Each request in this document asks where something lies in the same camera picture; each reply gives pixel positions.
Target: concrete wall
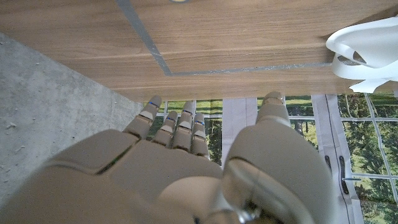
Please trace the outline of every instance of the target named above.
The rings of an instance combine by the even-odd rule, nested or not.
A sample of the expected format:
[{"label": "concrete wall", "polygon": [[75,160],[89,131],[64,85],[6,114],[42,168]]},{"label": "concrete wall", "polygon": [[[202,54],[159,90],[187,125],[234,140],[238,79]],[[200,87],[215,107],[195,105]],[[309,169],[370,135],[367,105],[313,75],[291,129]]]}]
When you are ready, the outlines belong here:
[{"label": "concrete wall", "polygon": [[141,109],[0,33],[0,206],[44,160]]}]

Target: robot finger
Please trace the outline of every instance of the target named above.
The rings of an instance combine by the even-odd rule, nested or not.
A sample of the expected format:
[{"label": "robot finger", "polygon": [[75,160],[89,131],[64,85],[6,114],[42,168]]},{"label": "robot finger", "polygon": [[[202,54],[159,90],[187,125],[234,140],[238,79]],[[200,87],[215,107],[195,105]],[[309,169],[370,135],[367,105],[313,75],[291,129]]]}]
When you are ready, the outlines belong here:
[{"label": "robot finger", "polygon": [[190,152],[192,134],[192,114],[193,101],[188,101],[184,105],[181,113],[180,122],[175,132],[172,149],[182,149]]},{"label": "robot finger", "polygon": [[159,96],[152,97],[145,108],[127,125],[123,132],[135,135],[139,139],[145,139],[161,103],[162,99]]},{"label": "robot finger", "polygon": [[272,119],[290,127],[289,114],[281,93],[273,91],[264,97],[261,109],[257,114],[256,124],[265,119]]},{"label": "robot finger", "polygon": [[157,131],[152,142],[161,144],[165,147],[170,147],[177,116],[177,112],[175,111],[171,111],[169,115],[167,115],[163,126]]},{"label": "robot finger", "polygon": [[206,143],[205,118],[201,113],[197,113],[193,120],[191,153],[210,159]]}]

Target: white plastic part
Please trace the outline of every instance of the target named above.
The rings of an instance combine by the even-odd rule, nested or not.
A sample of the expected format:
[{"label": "white plastic part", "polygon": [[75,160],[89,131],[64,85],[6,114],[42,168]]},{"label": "white plastic part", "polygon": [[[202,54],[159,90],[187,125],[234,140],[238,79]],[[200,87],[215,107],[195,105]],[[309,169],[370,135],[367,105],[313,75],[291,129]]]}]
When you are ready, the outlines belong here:
[{"label": "white plastic part", "polygon": [[[365,80],[350,88],[355,92],[373,93],[388,81],[398,81],[398,17],[346,27],[335,32],[326,47],[336,52],[333,73],[341,78]],[[354,59],[358,54],[363,60]],[[340,56],[351,60],[348,65]]]}]

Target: wood grain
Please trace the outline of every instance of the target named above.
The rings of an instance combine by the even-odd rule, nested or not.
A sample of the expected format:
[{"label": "wood grain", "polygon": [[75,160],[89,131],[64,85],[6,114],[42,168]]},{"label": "wood grain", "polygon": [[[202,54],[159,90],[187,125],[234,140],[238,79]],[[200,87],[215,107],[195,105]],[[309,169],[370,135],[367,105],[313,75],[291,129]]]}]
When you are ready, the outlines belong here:
[{"label": "wood grain", "polygon": [[[330,62],[328,35],[397,8],[396,0],[131,2],[173,72]],[[330,67],[166,77],[113,0],[2,1],[0,32],[135,101],[351,93],[359,82]],[[396,82],[377,90],[392,89]]]},{"label": "wood grain", "polygon": [[[348,87],[359,82],[337,77],[330,66],[165,77],[150,56],[64,62],[69,63],[79,64],[75,70],[93,80],[134,101],[143,102],[155,94],[164,100],[206,100],[264,96],[274,90],[286,95],[352,93]],[[397,82],[388,82],[377,90],[393,88],[398,89]]]},{"label": "wood grain", "polygon": [[395,0],[131,2],[173,72],[330,62],[325,36],[397,5]]},{"label": "wood grain", "polygon": [[0,31],[54,60],[149,54],[115,1],[7,1]]},{"label": "wood grain", "polygon": [[222,49],[164,54],[172,72],[254,68],[273,65],[332,62],[334,52],[325,44]]}]

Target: gray tape line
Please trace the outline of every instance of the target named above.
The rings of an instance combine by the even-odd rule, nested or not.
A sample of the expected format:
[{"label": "gray tape line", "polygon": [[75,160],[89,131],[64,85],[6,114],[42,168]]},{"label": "gray tape line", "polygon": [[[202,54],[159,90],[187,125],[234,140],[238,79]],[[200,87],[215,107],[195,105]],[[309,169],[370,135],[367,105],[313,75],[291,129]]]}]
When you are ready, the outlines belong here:
[{"label": "gray tape line", "polygon": [[232,68],[223,70],[209,70],[209,71],[197,71],[197,72],[173,72],[171,76],[185,76],[185,75],[211,75],[220,73],[236,73],[236,72],[258,72],[264,70],[282,70],[291,68],[306,68],[306,67],[324,67],[330,66],[331,63],[305,63],[296,65],[271,65],[271,66],[261,66],[253,68]]},{"label": "gray tape line", "polygon": [[122,10],[122,12],[124,13],[124,15],[127,17],[127,20],[130,22],[132,28],[136,30],[138,36],[147,46],[148,50],[155,58],[156,62],[159,64],[164,74],[166,76],[170,76],[172,72],[170,71],[169,66],[167,66],[166,61],[164,60],[163,56],[160,54],[154,41],[152,40],[148,32],[145,30],[145,26],[138,17],[134,8],[132,7],[130,0],[116,0],[116,2],[120,7],[120,9]]},{"label": "gray tape line", "polygon": [[159,64],[164,72],[165,76],[188,76],[188,75],[211,75],[211,74],[222,74],[222,73],[236,73],[236,72],[257,72],[264,70],[283,70],[291,68],[305,68],[305,67],[323,67],[329,66],[331,63],[305,63],[296,65],[272,65],[272,66],[260,66],[252,68],[232,68],[232,69],[222,69],[222,70],[209,70],[209,71],[195,71],[195,72],[171,72],[169,66],[167,66],[166,61],[157,49],[154,41],[145,30],[145,26],[135,12],[130,0],[116,0],[118,6],[127,17],[132,28],[137,32],[138,36],[145,43],[146,47],[155,58],[156,62]]}]

